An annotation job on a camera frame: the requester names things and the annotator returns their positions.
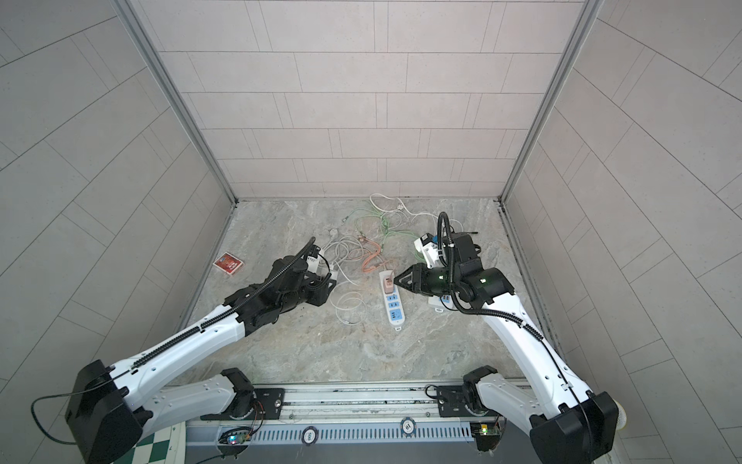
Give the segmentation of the pink charger with cable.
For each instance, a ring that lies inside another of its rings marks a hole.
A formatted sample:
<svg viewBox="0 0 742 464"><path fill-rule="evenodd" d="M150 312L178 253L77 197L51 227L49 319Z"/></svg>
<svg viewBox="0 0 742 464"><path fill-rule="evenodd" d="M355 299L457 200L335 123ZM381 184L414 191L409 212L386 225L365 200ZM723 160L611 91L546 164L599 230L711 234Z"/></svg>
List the pink charger with cable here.
<svg viewBox="0 0 742 464"><path fill-rule="evenodd" d="M362 232L357 236L359 245L359 261L361 261L361 274L368 276L373 273L388 271L390 261L384 255L384 246L381 242L367 237Z"/></svg>

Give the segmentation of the small blue socket power strip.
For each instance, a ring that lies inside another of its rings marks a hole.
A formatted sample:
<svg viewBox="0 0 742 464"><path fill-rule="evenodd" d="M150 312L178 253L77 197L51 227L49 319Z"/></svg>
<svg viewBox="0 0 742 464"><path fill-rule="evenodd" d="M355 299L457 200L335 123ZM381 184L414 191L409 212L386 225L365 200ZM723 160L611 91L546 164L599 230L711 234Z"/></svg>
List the small blue socket power strip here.
<svg viewBox="0 0 742 464"><path fill-rule="evenodd" d="M382 271L379 273L379 280L388 322L394 330L400 332L405 323L405 314L399 291L394 283L394 273L392 271Z"/></svg>

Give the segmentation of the long colourful socket power strip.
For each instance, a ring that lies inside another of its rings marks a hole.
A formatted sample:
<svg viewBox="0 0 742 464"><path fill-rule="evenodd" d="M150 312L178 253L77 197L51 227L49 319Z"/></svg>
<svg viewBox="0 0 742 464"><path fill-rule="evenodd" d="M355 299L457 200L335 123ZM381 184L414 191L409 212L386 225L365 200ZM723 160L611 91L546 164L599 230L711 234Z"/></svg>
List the long colourful socket power strip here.
<svg viewBox="0 0 742 464"><path fill-rule="evenodd" d="M437 312L444 312L445 310L456 311L456 308L448 295L429 297L428 305Z"/></svg>

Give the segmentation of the white charger with cable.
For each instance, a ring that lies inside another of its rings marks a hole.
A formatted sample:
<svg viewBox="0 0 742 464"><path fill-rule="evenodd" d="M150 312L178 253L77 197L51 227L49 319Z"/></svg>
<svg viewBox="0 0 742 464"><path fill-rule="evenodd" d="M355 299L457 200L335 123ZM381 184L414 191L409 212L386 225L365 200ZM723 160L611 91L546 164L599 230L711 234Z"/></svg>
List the white charger with cable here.
<svg viewBox="0 0 742 464"><path fill-rule="evenodd" d="M362 310L366 308L359 284L351 280L339 264L326 261L322 254L318 257L309 257L308 266L310 272L337 280L334 293L328 298L337 321L349 327L359 326L363 321Z"/></svg>

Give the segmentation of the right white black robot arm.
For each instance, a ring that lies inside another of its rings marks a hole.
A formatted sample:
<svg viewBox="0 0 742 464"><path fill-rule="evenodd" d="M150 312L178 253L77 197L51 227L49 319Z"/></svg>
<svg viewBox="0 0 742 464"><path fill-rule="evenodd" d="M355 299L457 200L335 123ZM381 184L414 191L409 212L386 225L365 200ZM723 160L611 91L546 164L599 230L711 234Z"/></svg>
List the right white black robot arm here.
<svg viewBox="0 0 742 464"><path fill-rule="evenodd" d="M529 435L543 463L592 463L614 448L625 412L606 392L595 394L552 348L525 311L514 286L497 268L484 268L471 233L440 213L435 234L415 243L424 260L396 276L397 287L442 301L445 309L481 316L525 374L531 392L492 367L464 378L463 393L477 414L498 413Z"/></svg>

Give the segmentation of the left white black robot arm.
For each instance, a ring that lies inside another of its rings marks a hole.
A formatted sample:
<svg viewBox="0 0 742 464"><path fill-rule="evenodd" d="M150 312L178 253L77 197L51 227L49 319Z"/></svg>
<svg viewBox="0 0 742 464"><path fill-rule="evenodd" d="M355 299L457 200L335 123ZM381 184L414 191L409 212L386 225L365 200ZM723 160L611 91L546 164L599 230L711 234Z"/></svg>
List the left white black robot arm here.
<svg viewBox="0 0 742 464"><path fill-rule="evenodd" d="M83 367L67 395L70 445L86 463L112 463L148 435L201 416L245 417L256 407L254 388L237 368L171 388L170 381L216 351L255 333L302 304L320 307L336 285L308 263L320 254L309 240L274 261L263 282L228 296L204 318L127 359Z"/></svg>

